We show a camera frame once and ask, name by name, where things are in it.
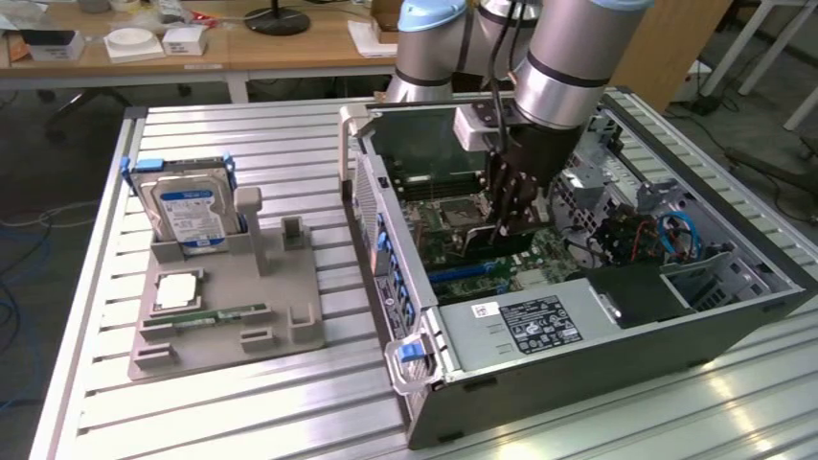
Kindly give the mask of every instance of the white table leg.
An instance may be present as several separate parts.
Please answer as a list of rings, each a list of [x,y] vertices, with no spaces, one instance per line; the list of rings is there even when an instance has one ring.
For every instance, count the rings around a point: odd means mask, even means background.
[[[802,105],[800,105],[800,107],[796,109],[796,113],[793,113],[788,123],[784,124],[788,131],[792,131],[798,127],[806,118],[806,115],[809,115],[809,112],[812,112],[813,108],[816,108],[816,105],[818,105],[818,87],[813,91],[813,94],[809,95],[809,98],[806,98]]]
[[[765,76],[765,73],[770,69],[770,66],[773,65],[773,62],[776,61],[776,58],[778,58],[778,55],[781,54],[784,47],[788,46],[788,43],[793,39],[796,32],[802,27],[804,22],[806,22],[806,19],[813,14],[813,11],[816,10],[816,6],[818,6],[818,3],[810,2],[810,5],[804,7],[802,12],[798,13],[798,15],[796,16],[796,18],[793,19],[788,27],[784,29],[784,31],[781,31],[781,34],[778,34],[778,39],[776,40],[776,43],[770,47],[770,50],[765,54],[765,57],[762,57],[761,62],[753,69],[753,73],[744,81],[744,85],[740,88],[741,95],[746,96],[750,93],[750,91],[753,91],[753,86],[756,86],[756,83],[758,82],[758,80]]]
[[[246,104],[250,102],[247,94],[247,72],[227,73],[227,90],[230,91],[230,101],[234,104]]]
[[[709,96],[713,93],[716,87],[718,86],[718,83],[721,82],[721,79],[725,77],[725,74],[728,73],[728,70],[730,70],[733,63],[737,61],[737,58],[740,57],[740,54],[742,53],[746,43],[750,41],[753,34],[756,34],[758,27],[762,25],[762,22],[765,21],[768,14],[770,14],[772,9],[773,9],[773,2],[770,0],[764,1],[761,6],[758,7],[758,10],[756,10],[753,17],[748,21],[746,26],[744,26],[742,33],[737,37],[737,41],[733,42],[733,45],[730,46],[730,49],[728,50],[728,54],[725,54],[725,57],[721,59],[721,62],[718,62],[718,66],[716,67],[716,70],[713,71],[712,77],[708,79],[708,82],[705,83],[705,87],[702,88],[704,96]]]

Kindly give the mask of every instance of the blue hard drive label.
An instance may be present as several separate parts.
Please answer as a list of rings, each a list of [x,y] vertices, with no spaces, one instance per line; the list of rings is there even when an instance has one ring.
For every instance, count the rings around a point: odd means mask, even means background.
[[[213,211],[217,197],[210,190],[161,195],[167,223],[177,240],[187,247],[207,247],[226,240],[222,217]]]
[[[501,307],[501,314],[526,355],[584,339],[557,295]]]

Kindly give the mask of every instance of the metal slotted table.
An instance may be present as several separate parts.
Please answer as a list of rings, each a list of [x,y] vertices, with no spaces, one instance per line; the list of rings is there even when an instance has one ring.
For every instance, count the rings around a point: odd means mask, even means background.
[[[609,94],[818,276],[818,250],[660,115]],[[634,385],[450,445],[406,449],[338,183],[331,100],[131,112],[123,128],[33,458],[748,458],[818,451],[818,303],[749,336],[705,366]],[[626,134],[624,154],[649,179],[665,166]],[[262,225],[302,215],[314,228],[329,345],[193,376],[127,377],[150,224],[119,177],[121,158],[206,151],[235,158],[259,185]]]

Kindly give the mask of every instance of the white box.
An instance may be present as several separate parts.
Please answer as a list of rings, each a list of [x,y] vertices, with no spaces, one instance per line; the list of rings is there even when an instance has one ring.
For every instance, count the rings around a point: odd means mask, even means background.
[[[166,32],[163,47],[170,55],[202,56],[207,48],[205,28],[178,27]]]
[[[115,64],[166,57],[163,45],[153,32],[127,28],[106,36],[107,56]]]
[[[700,97],[700,89],[705,87],[708,78],[712,76],[713,69],[710,66],[697,60],[690,66],[685,81],[677,90],[672,103],[690,103]]]
[[[21,31],[33,59],[41,61],[78,60],[86,49],[79,31]]]

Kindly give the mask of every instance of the black lamp base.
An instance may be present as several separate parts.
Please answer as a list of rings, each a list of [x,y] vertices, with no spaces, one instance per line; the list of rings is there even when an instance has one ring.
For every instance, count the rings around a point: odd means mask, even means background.
[[[269,8],[253,10],[245,17],[253,18],[245,19],[249,29],[261,34],[295,35],[310,29],[310,17],[307,14],[289,8],[279,9],[279,17],[273,15],[273,11]]]

